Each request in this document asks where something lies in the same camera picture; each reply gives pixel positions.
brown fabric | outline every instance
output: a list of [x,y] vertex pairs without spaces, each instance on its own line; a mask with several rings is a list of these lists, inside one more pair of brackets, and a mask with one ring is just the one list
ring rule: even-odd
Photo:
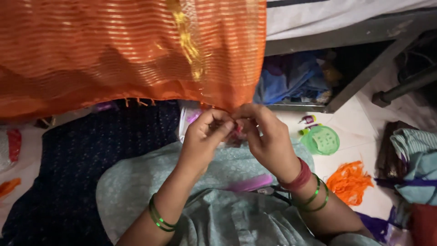
[[394,183],[401,183],[408,172],[407,166],[399,159],[390,141],[390,136],[393,135],[393,132],[401,128],[417,130],[417,128],[402,121],[387,123],[382,137],[381,149],[376,160],[377,177],[379,179],[392,179]]
[[[191,99],[230,111],[252,100],[265,8],[265,0],[6,0],[0,121],[129,97]],[[183,48],[187,37],[197,55]]]
[[413,204],[409,221],[414,245],[437,245],[437,207],[428,204]]

hand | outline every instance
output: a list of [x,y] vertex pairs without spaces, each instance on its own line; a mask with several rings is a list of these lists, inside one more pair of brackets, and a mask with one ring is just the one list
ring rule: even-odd
[[[300,161],[291,144],[288,127],[273,112],[262,105],[244,104],[232,118],[243,125],[250,152],[261,165],[284,183],[297,177]],[[257,125],[263,133],[261,137]]]
[[[217,129],[212,124],[221,123]],[[177,167],[203,175],[214,158],[214,151],[234,129],[234,120],[222,110],[203,112],[187,129]]]

green plastic container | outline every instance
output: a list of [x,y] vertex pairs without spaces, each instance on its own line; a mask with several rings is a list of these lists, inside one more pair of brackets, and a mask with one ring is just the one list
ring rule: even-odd
[[340,147],[337,133],[330,127],[316,126],[301,138],[301,142],[313,155],[332,155]]

metal bed frame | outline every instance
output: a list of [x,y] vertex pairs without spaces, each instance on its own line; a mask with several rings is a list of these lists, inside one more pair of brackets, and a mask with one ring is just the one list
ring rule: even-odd
[[265,56],[388,41],[388,45],[327,104],[278,102],[272,110],[334,113],[425,31],[437,29],[437,8],[384,14],[334,31],[266,42]]

navy dotted fabric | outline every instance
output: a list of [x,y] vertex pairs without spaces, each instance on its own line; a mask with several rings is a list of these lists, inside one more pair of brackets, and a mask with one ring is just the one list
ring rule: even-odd
[[176,101],[90,114],[43,135],[41,169],[3,227],[7,245],[112,245],[101,224],[96,187],[116,162],[175,142]]

